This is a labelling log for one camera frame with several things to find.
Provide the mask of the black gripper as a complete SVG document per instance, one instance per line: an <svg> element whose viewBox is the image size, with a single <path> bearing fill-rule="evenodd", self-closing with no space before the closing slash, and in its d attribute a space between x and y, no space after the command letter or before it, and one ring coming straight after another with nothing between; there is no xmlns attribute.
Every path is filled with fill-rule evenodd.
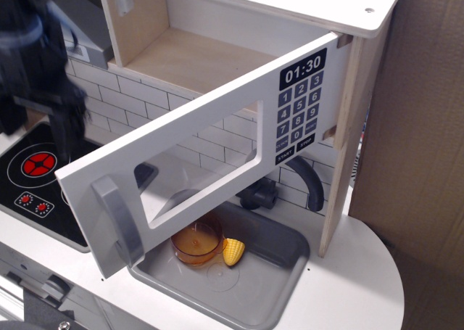
<svg viewBox="0 0 464 330"><path fill-rule="evenodd" d="M61 83L49 90L14 87L12 90L12 125L20 127L27 120L27 107L49 115L52 136L62 161L68 161L85 135L86 92L74 83Z"/></svg>

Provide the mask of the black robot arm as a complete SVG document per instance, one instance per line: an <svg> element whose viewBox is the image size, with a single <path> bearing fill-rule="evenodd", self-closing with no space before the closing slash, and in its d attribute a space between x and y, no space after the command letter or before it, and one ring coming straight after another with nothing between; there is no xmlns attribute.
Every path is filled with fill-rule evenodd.
<svg viewBox="0 0 464 330"><path fill-rule="evenodd" d="M29 109L46 114L66 161L85 135L86 93L67 77L61 22L49 1L1 0L1 131L17 131Z"/></svg>

